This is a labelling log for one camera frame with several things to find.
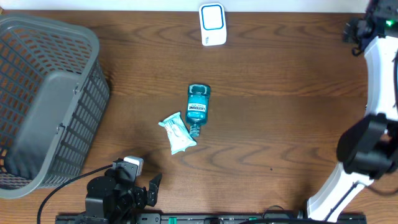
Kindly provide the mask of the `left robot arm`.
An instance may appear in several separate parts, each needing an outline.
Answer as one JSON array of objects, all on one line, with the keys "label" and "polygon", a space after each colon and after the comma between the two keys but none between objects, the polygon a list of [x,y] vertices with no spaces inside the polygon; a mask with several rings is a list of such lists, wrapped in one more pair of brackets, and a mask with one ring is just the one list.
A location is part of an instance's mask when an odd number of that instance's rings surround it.
[{"label": "left robot arm", "polygon": [[135,223],[132,210],[154,207],[157,203],[162,174],[157,174],[149,187],[138,187],[144,160],[127,156],[117,159],[103,176],[88,182],[85,212],[78,223]]}]

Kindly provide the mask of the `grey plastic shopping basket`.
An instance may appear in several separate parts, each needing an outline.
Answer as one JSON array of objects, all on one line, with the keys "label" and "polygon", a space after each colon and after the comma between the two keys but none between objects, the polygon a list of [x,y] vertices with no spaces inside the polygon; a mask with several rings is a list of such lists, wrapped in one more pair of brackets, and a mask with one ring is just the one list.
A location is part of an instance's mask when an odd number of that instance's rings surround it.
[{"label": "grey plastic shopping basket", "polygon": [[1,17],[1,197],[15,199],[78,176],[109,102],[86,27]]}]

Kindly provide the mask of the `light blue wet wipes pack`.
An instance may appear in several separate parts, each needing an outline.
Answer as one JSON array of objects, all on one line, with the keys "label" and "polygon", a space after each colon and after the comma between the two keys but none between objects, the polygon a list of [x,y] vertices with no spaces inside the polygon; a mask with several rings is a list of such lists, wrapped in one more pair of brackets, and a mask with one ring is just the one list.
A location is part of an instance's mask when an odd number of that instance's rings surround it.
[{"label": "light blue wet wipes pack", "polygon": [[171,155],[185,152],[188,147],[197,145],[196,140],[191,137],[181,118],[181,112],[176,112],[165,118],[159,122],[159,126],[163,127],[167,132]]}]

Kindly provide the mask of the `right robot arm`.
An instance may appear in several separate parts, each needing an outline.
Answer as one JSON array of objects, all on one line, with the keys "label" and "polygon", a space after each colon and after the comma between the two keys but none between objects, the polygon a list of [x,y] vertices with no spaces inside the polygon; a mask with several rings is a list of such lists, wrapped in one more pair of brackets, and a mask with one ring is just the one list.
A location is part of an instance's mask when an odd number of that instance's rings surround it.
[{"label": "right robot arm", "polygon": [[370,1],[363,17],[346,23],[343,41],[366,60],[365,114],[340,137],[338,163],[298,213],[299,220],[337,222],[362,189],[397,170],[397,1]]}]

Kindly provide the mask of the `teal mouthwash bottle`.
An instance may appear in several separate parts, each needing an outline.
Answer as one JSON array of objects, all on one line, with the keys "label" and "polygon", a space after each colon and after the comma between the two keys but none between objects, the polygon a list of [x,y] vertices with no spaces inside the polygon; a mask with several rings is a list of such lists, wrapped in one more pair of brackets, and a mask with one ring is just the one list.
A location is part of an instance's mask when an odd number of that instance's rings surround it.
[{"label": "teal mouthwash bottle", "polygon": [[191,84],[188,87],[188,102],[185,120],[190,126],[190,135],[197,138],[201,127],[207,123],[208,104],[211,88],[204,84]]}]

